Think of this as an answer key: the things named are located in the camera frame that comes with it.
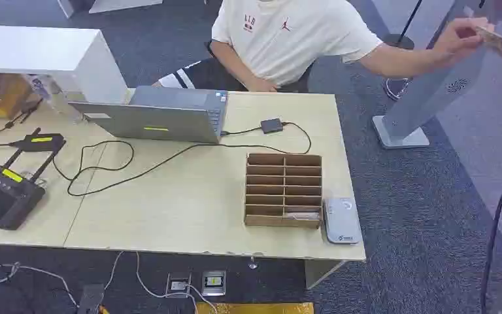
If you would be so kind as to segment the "person's right hand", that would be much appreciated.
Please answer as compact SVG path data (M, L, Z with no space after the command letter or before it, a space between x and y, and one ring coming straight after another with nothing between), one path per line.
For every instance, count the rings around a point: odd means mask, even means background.
M278 88L278 86L270 80L258 77L252 77L243 84L249 92L277 92Z

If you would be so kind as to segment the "person's left hand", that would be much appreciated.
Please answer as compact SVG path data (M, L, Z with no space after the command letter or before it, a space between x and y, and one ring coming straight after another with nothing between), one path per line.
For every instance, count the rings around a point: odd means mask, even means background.
M488 19L456 18L448 23L431 49L438 66L450 65L467 57L480 46L484 40L477 29L493 31L495 25Z

